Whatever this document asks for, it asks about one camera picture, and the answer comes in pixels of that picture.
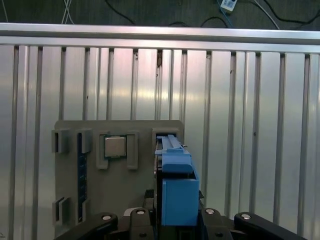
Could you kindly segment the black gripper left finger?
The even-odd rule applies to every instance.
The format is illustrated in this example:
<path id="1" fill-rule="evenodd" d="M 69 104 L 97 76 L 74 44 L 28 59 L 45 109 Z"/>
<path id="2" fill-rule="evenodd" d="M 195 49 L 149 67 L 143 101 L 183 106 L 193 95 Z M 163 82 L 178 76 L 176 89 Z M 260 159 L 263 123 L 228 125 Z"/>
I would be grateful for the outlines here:
<path id="1" fill-rule="evenodd" d="M 110 212 L 90 216 L 87 220 L 56 237 L 57 240 L 155 240 L 150 212 L 134 208 L 118 218 Z"/>

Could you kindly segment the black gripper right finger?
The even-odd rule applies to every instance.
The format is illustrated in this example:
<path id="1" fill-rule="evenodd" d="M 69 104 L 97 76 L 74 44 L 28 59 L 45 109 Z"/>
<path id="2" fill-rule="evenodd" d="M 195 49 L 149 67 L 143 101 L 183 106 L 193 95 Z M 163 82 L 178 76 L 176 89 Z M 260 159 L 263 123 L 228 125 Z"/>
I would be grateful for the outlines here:
<path id="1" fill-rule="evenodd" d="M 304 239 L 257 214 L 239 212 L 231 220 L 213 208 L 204 208 L 198 214 L 196 238 L 198 240 Z"/>

